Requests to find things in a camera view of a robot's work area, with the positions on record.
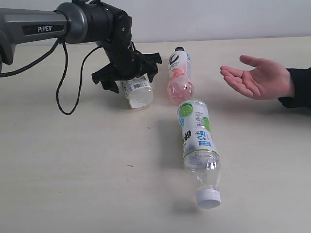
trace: plastic bottle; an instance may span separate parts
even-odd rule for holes
[[[179,105],[193,96],[191,83],[191,57],[183,47],[177,47],[169,58],[170,80],[167,92],[171,102]]]
[[[144,75],[128,81],[122,81],[121,84],[131,108],[145,108],[153,102],[154,94],[149,81]]]
[[[184,168],[196,190],[196,201],[204,209],[220,205],[217,185],[220,179],[220,158],[210,132],[207,105],[189,99],[178,108],[184,139]]]

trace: white wall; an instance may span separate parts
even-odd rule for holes
[[[0,7],[54,10],[62,2],[64,0],[1,0]],[[133,17],[132,33],[136,42],[311,35],[310,0],[105,2]]]

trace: human hand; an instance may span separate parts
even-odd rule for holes
[[[255,67],[251,71],[222,66],[220,73],[234,90],[255,100],[273,100],[294,97],[294,84],[289,71],[281,64],[251,56],[241,56],[240,61]]]

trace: pink bottle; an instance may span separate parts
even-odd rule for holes
[[[167,92],[175,105],[193,96],[194,87],[191,83],[191,57],[183,47],[177,47],[169,59],[170,80]]]

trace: white table surface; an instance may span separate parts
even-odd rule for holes
[[[195,208],[182,168],[182,138],[166,95],[167,60],[176,46],[193,59],[196,98],[209,107],[222,160],[222,204]],[[50,47],[17,47],[17,69]],[[68,111],[80,64],[94,45],[69,46],[61,90]],[[163,64],[146,110],[104,91],[90,74],[108,62],[104,51],[84,71],[72,116],[57,108],[64,67],[61,46],[47,60],[0,80],[1,233],[300,233],[310,232],[311,111],[285,109],[232,90],[221,65],[245,67],[241,54],[286,67],[311,66],[311,38],[137,44],[160,52]]]

